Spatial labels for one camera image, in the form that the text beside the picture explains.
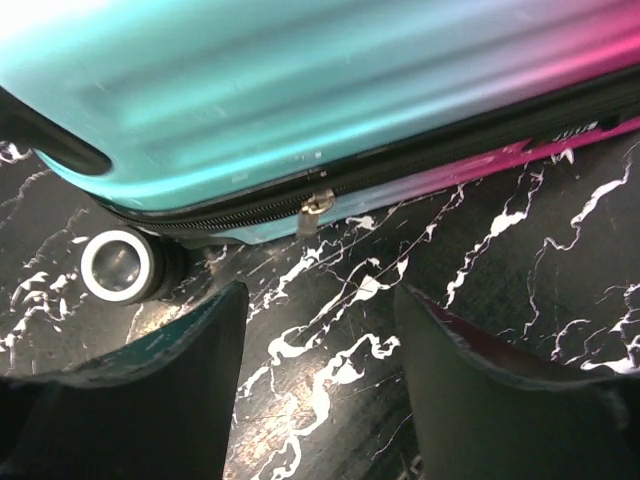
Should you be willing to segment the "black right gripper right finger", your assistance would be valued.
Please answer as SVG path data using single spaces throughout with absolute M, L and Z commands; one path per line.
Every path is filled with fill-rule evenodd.
M 635 479 L 639 378 L 519 349 L 398 287 L 395 323 L 429 479 Z

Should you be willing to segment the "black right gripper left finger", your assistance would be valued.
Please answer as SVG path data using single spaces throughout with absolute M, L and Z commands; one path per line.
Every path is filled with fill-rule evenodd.
M 5 479 L 219 479 L 248 290 L 233 282 L 105 355 L 1 381 Z

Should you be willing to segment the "teal and pink kids suitcase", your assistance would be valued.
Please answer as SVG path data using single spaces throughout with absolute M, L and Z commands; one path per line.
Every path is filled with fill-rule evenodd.
M 1 5 L 1 136 L 119 219 L 79 266 L 110 303 L 638 126 L 635 1 Z

